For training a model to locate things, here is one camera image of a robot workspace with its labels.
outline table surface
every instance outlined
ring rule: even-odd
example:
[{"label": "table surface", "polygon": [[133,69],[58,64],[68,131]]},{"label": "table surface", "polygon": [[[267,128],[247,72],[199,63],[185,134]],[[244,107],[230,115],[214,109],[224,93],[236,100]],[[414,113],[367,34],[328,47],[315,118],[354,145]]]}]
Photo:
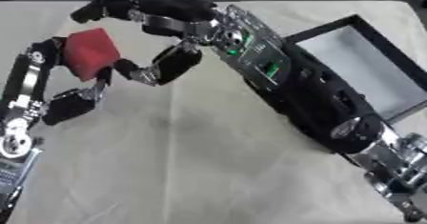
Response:
[{"label": "table surface", "polygon": [[[0,3],[1,85],[18,52],[53,35],[103,27],[122,56],[141,66],[174,42],[129,22],[74,24],[68,14],[84,4]],[[404,3],[236,4],[282,35],[357,13],[427,68],[425,30]],[[53,128],[37,125],[46,151],[10,224],[401,222],[361,169],[322,151],[204,53],[201,65],[170,86],[116,75],[94,112]],[[75,86],[84,85],[57,69],[48,94]],[[418,112],[396,127],[427,134],[426,122]]]}]

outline black fingertip pad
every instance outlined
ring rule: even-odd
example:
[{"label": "black fingertip pad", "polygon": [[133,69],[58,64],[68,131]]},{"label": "black fingertip pad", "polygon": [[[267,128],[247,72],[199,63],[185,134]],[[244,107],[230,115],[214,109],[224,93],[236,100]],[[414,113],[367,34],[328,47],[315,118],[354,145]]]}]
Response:
[{"label": "black fingertip pad", "polygon": [[87,23],[90,20],[97,21],[102,17],[102,8],[90,3],[70,15],[71,19],[78,23]]},{"label": "black fingertip pad", "polygon": [[128,80],[132,80],[131,73],[139,69],[139,67],[128,59],[119,59],[114,65],[114,69]]},{"label": "black fingertip pad", "polygon": [[82,99],[78,90],[70,90],[54,97],[42,120],[46,125],[53,126],[90,112],[94,108],[95,102],[93,100]]},{"label": "black fingertip pad", "polygon": [[177,49],[173,53],[170,53],[172,49],[174,47],[165,49],[152,61],[160,71],[160,76],[157,79],[159,85],[165,85],[174,81],[191,67],[199,64],[202,59],[201,51],[192,53],[183,49]]}]

